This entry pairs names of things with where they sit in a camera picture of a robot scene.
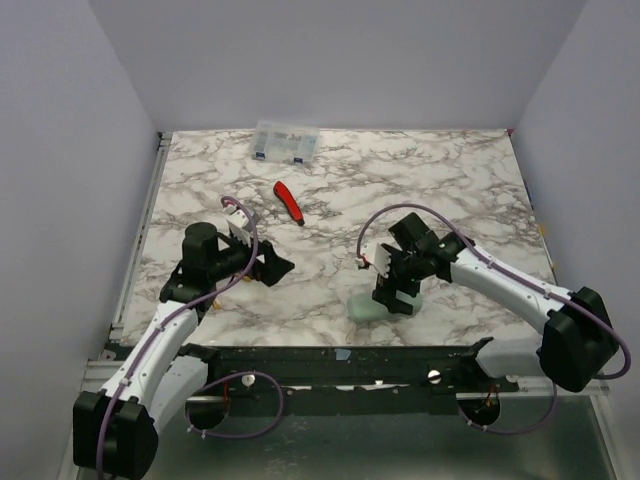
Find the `mint green umbrella case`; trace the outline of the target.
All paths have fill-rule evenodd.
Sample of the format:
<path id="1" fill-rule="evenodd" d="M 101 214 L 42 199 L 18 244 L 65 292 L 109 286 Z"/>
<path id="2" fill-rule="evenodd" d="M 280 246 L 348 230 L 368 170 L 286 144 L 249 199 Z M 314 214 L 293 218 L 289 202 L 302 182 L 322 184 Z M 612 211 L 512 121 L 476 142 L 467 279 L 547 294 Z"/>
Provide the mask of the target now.
<path id="1" fill-rule="evenodd" d="M 347 301 L 347 313 L 350 321 L 357 324 L 396 321 L 411 316 L 389 313 L 382 305 L 372 298 L 372 291 L 366 290 L 362 293 L 354 294 Z"/>

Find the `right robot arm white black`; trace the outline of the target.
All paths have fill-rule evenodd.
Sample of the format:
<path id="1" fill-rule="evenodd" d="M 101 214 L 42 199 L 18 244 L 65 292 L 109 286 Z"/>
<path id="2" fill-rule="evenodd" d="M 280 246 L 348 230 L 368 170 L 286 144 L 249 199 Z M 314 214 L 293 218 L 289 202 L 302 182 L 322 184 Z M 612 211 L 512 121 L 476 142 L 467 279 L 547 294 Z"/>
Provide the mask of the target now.
<path id="1" fill-rule="evenodd" d="M 621 346 L 602 297 L 539 280 L 496 259 L 458 230 L 439 237 L 410 213 L 389 229 L 395 243 L 356 245 L 359 268 L 377 274 L 372 300 L 390 314 L 410 316 L 410 299 L 436 277 L 469 288 L 524 320 L 539 339 L 481 341 L 475 362 L 489 378 L 546 377 L 580 392 L 601 375 Z"/>

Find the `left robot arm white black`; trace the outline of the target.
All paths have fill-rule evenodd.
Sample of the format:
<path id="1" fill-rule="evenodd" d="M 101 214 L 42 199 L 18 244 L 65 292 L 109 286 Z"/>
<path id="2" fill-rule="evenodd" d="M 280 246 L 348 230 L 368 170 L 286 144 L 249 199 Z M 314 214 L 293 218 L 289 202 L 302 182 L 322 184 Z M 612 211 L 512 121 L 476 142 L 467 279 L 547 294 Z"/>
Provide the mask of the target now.
<path id="1" fill-rule="evenodd" d="M 164 426 L 207 381 L 207 364 L 179 350 L 214 294 L 244 276 L 271 287 L 295 267 L 270 241 L 255 239 L 252 228 L 247 220 L 230 224 L 228 234 L 207 222 L 186 228 L 182 258 L 142 338 L 98 391 L 84 391 L 74 403 L 75 465 L 125 479 L 148 472 Z"/>

